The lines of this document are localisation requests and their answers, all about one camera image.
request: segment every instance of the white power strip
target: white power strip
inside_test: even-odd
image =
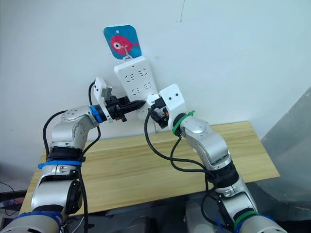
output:
[[[148,95],[157,93],[157,88],[147,59],[143,56],[115,66],[118,79],[130,101],[146,100]],[[147,104],[137,110],[138,117],[145,119]]]

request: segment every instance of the white wall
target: white wall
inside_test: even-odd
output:
[[[186,0],[180,22],[182,5],[2,0],[0,180],[27,188],[43,151],[44,122],[87,104],[94,77],[124,93],[106,26],[133,25],[158,88],[178,83],[189,109],[212,124],[250,120],[263,137],[311,85],[309,1]],[[141,134],[143,122],[128,118],[104,123],[102,139]]]

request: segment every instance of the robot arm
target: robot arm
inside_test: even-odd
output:
[[[150,95],[147,103],[151,117],[176,136],[182,135],[195,149],[209,171],[208,181],[219,196],[219,210],[227,226],[241,233],[276,233],[285,230],[271,219],[257,213],[256,204],[243,178],[236,171],[224,139],[210,125],[186,114],[184,98],[176,84]]]
[[[61,122],[52,130],[46,162],[39,165],[42,172],[31,200],[31,212],[19,215],[1,233],[58,233],[68,215],[81,208],[81,166],[89,130],[104,121],[126,121],[124,114],[145,104],[112,96],[111,87],[99,78],[95,80],[94,96],[98,105],[73,108],[62,114]]]

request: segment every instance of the tabletop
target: tabletop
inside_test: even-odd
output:
[[[249,122],[214,125],[212,129],[225,139],[236,169],[245,182],[279,176]],[[157,150],[169,156],[177,137],[172,132],[152,133],[150,140]],[[197,153],[184,139],[179,143],[174,156],[200,161]],[[45,154],[40,162],[45,162]],[[183,168],[198,168],[189,163],[176,164]],[[175,170],[169,161],[150,150],[143,135],[97,142],[86,153],[82,174],[90,213],[205,189],[202,173]],[[40,170],[36,169],[21,213],[30,211],[31,197],[39,176]],[[82,213],[83,208],[75,215]]]

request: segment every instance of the pink fish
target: pink fish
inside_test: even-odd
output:
[[[138,42],[132,43],[122,35],[114,35],[110,39],[110,45],[117,54],[126,55],[124,47],[126,47],[126,50],[129,53],[133,46],[138,46]]]

